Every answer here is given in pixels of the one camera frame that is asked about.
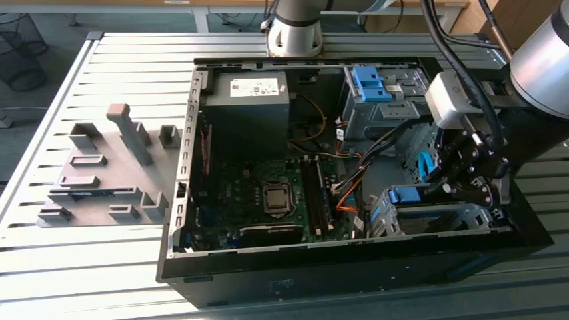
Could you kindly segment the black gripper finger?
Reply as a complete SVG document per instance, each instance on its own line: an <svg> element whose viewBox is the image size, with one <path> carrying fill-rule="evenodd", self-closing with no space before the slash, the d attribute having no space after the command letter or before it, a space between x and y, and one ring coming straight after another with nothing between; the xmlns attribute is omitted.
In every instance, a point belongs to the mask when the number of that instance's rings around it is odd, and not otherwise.
<svg viewBox="0 0 569 320"><path fill-rule="evenodd" d="M445 192L444 184L469 183L479 177L475 163L488 151L485 134L465 129L439 129L435 151L437 166L427 177L427 193Z"/></svg>
<svg viewBox="0 0 569 320"><path fill-rule="evenodd" d="M503 207L512 202L512 176L500 179L477 177L469 183L447 183L444 191L459 201L481 207Z"/></svg>

